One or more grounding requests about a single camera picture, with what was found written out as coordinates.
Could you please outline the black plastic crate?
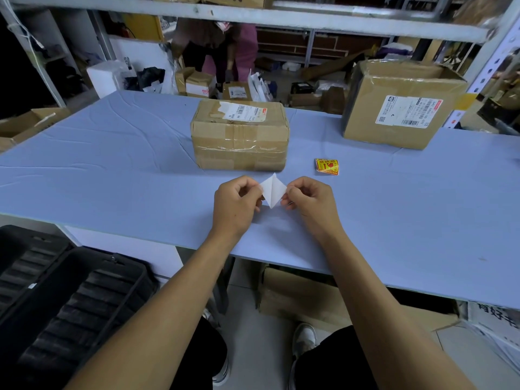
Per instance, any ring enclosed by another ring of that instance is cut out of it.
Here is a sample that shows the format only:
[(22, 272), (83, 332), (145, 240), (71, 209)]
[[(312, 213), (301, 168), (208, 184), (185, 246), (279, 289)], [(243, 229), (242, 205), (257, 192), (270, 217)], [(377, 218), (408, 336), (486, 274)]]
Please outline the black plastic crate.
[(158, 288), (145, 262), (0, 227), (0, 390), (62, 390)]

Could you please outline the cardboard box under table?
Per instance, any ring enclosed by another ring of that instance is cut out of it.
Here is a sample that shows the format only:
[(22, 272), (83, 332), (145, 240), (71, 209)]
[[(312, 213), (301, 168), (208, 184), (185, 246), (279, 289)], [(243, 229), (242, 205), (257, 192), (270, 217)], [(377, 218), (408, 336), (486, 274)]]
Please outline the cardboard box under table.
[[(404, 310), (428, 331), (460, 321), (455, 300), (415, 291), (388, 288)], [(306, 322), (334, 332), (352, 325), (334, 278), (330, 275), (266, 264), (259, 275), (258, 310), (284, 319)]]

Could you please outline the white foam box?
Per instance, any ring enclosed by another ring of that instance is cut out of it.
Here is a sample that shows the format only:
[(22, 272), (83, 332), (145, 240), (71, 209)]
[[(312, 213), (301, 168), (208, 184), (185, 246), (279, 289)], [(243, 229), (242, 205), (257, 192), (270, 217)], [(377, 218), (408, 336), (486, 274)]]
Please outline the white foam box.
[(87, 68), (88, 77), (101, 99), (115, 91), (126, 89), (126, 79), (134, 77), (133, 69), (119, 60), (107, 60)]

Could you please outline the taped brown cardboard parcel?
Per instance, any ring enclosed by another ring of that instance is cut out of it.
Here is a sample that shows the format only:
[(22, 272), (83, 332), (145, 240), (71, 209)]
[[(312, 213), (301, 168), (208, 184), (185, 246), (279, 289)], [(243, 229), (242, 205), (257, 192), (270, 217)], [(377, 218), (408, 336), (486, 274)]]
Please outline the taped brown cardboard parcel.
[(201, 100), (190, 124), (194, 157), (204, 170), (282, 171), (290, 125), (278, 102)]

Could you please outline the white printed carton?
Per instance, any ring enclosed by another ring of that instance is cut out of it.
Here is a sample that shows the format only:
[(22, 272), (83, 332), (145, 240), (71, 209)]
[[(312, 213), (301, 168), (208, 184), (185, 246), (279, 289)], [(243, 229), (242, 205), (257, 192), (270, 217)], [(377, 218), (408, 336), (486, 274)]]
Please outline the white printed carton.
[(469, 302), (467, 323), (485, 337), (499, 357), (520, 371), (520, 319), (506, 309)]

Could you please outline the small labelled cardboard box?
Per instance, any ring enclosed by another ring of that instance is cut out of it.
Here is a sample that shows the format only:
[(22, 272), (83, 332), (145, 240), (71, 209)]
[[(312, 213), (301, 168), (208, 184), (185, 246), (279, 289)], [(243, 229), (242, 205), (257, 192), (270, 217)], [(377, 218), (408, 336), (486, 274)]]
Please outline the small labelled cardboard box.
[(175, 72), (175, 83), (181, 96), (211, 98), (216, 94), (216, 76), (186, 67)]
[(245, 82), (224, 83), (223, 100), (231, 102), (253, 101), (249, 84)]

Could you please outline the yellow red sticker roll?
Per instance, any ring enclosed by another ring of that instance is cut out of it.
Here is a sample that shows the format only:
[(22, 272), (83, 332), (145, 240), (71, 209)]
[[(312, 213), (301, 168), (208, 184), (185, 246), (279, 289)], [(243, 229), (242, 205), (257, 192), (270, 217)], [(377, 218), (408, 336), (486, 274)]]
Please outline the yellow red sticker roll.
[(339, 175), (339, 162), (334, 159), (315, 159), (315, 169), (317, 172), (322, 174), (328, 174), (333, 176)]

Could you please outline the flat open cardboard box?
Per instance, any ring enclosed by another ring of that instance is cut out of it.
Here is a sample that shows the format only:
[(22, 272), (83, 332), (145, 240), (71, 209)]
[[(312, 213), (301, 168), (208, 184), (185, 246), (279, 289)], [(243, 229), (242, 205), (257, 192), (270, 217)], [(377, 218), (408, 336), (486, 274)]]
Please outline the flat open cardboard box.
[(20, 116), (0, 122), (0, 154), (69, 117), (67, 108), (32, 109)]

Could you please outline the person's white shoe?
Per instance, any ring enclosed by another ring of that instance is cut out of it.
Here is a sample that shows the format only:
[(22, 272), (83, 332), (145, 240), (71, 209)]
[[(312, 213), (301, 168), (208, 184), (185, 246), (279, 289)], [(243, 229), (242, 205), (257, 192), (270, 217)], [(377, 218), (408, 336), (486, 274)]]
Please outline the person's white shoe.
[(317, 335), (315, 328), (306, 323), (301, 322), (295, 329), (292, 339), (292, 355), (298, 360), (302, 354), (312, 350), (317, 346)]
[(212, 386), (219, 387), (226, 383), (230, 376), (231, 365), (229, 363), (229, 357), (218, 358), (212, 363)]

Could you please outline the person's black right trouser leg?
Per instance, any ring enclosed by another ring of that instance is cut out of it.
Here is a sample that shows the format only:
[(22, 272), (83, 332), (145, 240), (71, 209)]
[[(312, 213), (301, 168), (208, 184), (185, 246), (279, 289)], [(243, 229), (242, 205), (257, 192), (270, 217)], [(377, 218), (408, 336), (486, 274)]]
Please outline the person's black right trouser leg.
[(353, 326), (341, 328), (295, 360), (288, 390), (379, 390)]

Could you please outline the black plastic bag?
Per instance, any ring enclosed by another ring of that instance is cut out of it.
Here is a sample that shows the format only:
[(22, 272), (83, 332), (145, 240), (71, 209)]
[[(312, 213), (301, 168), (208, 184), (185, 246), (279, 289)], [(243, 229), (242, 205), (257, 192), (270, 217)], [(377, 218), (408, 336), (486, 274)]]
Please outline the black plastic bag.
[(157, 67), (147, 67), (136, 72), (138, 87), (143, 92), (161, 92), (165, 70)]

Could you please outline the person's left hand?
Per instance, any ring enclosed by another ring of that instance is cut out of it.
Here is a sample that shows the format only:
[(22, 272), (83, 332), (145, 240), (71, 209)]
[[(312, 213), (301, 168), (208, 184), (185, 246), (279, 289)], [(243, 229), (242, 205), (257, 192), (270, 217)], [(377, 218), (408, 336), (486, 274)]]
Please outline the person's left hand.
[(243, 207), (243, 196), (262, 194), (259, 183), (248, 176), (221, 184), (214, 195), (212, 235), (236, 244), (249, 229), (255, 214)]

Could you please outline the grey metal shelf frame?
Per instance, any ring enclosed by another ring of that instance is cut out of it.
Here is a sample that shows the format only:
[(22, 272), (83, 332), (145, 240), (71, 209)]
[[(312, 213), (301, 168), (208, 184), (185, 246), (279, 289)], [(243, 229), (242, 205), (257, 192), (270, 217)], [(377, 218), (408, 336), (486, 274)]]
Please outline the grey metal shelf frame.
[(154, 0), (0, 0), (0, 7), (7, 9), (13, 17), (13, 5), (29, 5), (307, 29), (312, 31), (310, 41), (315, 32), (337, 32), (480, 44), (480, 51), (464, 74), (471, 84), (468, 92), (478, 94), (509, 52), (520, 50), (520, 0), (512, 0), (494, 28), (442, 22), (440, 8), (448, 1), (439, 0), (435, 12), (299, 1), (275, 1), (270, 9)]

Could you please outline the white paper bags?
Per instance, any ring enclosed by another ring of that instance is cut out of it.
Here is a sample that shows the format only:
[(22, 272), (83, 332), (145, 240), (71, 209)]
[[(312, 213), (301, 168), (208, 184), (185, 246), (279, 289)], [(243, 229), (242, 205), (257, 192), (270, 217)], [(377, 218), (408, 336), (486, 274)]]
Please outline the white paper bags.
[(263, 80), (260, 73), (252, 73), (248, 76), (248, 86), (253, 102), (272, 102), (273, 96), (270, 93), (268, 85)]

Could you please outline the large open cardboard box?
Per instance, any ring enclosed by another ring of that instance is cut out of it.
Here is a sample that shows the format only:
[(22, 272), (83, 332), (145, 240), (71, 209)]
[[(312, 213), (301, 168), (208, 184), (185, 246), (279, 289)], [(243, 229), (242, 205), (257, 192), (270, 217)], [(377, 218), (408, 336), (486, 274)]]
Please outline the large open cardboard box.
[(471, 104), (468, 87), (461, 75), (434, 63), (361, 61), (349, 81), (343, 137), (423, 150), (456, 106)]

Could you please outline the person's black left trouser leg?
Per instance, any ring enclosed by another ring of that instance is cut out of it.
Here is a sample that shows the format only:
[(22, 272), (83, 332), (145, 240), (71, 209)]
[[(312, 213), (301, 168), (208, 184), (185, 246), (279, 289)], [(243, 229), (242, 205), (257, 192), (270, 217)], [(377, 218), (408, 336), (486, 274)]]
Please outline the person's black left trouser leg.
[(202, 317), (189, 342), (170, 390), (214, 390), (212, 363), (228, 355), (224, 338)]

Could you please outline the person's white right shoe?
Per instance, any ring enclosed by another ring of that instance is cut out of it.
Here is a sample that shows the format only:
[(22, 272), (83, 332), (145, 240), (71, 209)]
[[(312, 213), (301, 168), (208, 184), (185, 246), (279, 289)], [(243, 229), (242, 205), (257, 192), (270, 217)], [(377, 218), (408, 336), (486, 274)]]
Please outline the person's white right shoe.
[(292, 339), (292, 355), (298, 360), (302, 354), (312, 350), (317, 346), (317, 335), (315, 328), (306, 323), (301, 322), (295, 329)]

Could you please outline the person's right hand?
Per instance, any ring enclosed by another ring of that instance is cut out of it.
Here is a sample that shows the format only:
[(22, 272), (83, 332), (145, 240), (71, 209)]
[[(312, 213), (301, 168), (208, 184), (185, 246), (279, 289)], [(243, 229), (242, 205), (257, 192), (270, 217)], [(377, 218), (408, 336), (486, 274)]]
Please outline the person's right hand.
[(309, 233), (321, 245), (344, 234), (332, 188), (303, 176), (287, 185), (286, 194), (302, 194), (298, 211)]

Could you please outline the person's black trouser leg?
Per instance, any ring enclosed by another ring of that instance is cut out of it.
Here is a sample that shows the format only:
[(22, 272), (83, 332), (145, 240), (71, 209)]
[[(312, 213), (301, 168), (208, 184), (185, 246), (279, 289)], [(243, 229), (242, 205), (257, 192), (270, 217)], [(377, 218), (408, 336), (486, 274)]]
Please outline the person's black trouser leg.
[(228, 355), (224, 338), (202, 317), (189, 342), (170, 390), (214, 390), (212, 363)]
[(341, 328), (295, 360), (288, 390), (379, 390), (353, 326)]

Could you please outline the white paper sheet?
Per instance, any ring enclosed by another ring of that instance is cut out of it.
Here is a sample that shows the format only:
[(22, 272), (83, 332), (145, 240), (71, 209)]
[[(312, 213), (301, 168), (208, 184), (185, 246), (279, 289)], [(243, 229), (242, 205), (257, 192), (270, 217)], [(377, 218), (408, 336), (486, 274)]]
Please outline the white paper sheet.
[(259, 184), (264, 200), (268, 207), (273, 209), (287, 191), (287, 186), (273, 173), (269, 178)]

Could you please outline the person's left forearm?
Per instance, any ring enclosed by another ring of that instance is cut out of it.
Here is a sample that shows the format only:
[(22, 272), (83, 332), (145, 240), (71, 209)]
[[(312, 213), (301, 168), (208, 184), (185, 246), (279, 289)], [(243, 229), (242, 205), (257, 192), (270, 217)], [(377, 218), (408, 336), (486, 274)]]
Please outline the person's left forearm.
[(241, 233), (211, 229), (188, 263), (75, 374), (64, 390), (168, 390)]

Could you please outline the person's white left shoe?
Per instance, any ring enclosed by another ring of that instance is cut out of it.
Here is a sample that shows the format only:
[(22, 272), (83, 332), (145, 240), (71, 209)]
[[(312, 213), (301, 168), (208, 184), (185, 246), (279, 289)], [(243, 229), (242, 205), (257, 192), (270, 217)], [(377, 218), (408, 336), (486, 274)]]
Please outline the person's white left shoe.
[(218, 358), (212, 363), (212, 386), (219, 387), (226, 383), (230, 376), (231, 365), (229, 363), (229, 357)]

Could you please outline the person's right forearm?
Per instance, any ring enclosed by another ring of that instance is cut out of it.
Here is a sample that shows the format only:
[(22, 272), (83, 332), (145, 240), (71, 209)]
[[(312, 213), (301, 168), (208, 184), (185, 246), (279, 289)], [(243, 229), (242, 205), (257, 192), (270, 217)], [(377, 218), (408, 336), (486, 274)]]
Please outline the person's right forearm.
[(313, 231), (380, 390), (476, 390), (340, 228)]

